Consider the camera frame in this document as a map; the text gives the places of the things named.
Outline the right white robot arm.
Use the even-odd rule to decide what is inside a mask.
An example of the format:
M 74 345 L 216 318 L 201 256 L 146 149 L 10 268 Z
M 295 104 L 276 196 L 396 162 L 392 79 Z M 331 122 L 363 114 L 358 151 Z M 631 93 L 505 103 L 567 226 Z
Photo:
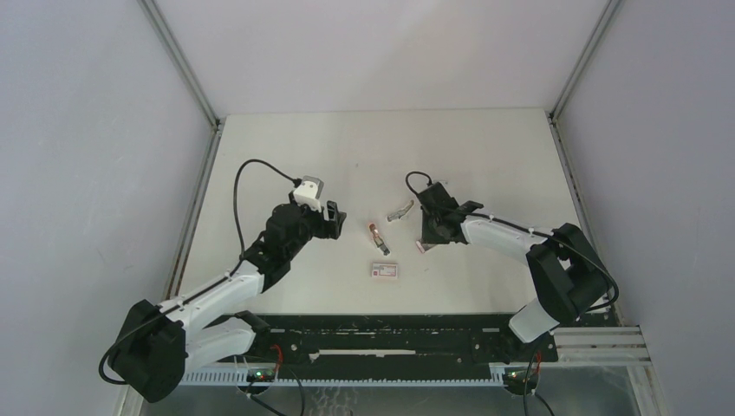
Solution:
M 416 197 L 427 244 L 484 247 L 528 268 L 535 298 L 510 318 L 500 339 L 502 352 L 511 360 L 524 360 L 541 335 L 600 308 L 600 299 L 617 291 L 614 279 L 574 224 L 548 231 L 523 226 L 475 201 L 459 204 L 438 182 Z

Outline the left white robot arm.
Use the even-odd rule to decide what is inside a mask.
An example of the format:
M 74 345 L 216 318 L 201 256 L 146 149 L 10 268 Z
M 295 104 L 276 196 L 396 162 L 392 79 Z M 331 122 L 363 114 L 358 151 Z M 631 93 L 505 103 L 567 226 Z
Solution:
M 257 239 L 244 249 L 232 271 L 193 291 L 158 304 L 135 303 L 99 365 L 116 374 L 148 402 L 163 400 L 185 374 L 242 354 L 260 361 L 271 339 L 242 317 L 216 324 L 238 303 L 271 289 L 312 239 L 338 239 L 347 218 L 336 202 L 319 211 L 296 202 L 275 207 Z

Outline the cardboard staple box tray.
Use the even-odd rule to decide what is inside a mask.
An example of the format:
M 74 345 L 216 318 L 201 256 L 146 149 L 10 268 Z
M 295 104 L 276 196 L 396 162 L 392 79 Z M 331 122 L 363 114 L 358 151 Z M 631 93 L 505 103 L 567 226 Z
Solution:
M 425 243 L 422 243 L 420 241 L 416 241 L 415 242 L 415 245 L 417 246 L 417 249 L 418 249 L 418 251 L 421 254 L 426 253 L 428 250 L 430 250 L 432 248 L 432 246 L 430 244 L 425 244 Z

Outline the red white staple box sleeve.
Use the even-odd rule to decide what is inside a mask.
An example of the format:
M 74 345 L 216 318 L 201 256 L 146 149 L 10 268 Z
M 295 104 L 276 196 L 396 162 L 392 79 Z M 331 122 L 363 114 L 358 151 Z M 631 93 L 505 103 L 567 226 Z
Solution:
M 374 279 L 397 280 L 399 267 L 395 263 L 372 263 L 371 277 Z

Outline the pink white stapler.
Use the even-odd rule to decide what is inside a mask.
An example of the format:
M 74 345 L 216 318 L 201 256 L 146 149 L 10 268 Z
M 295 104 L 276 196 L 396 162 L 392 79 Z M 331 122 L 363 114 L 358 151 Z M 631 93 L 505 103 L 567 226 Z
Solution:
M 370 223 L 368 225 L 368 230 L 371 234 L 371 238 L 373 239 L 374 245 L 376 248 L 382 253 L 383 256 L 389 256 L 391 254 L 390 249 L 387 247 L 387 244 L 385 243 L 382 235 L 380 234 L 377 225 L 375 223 Z

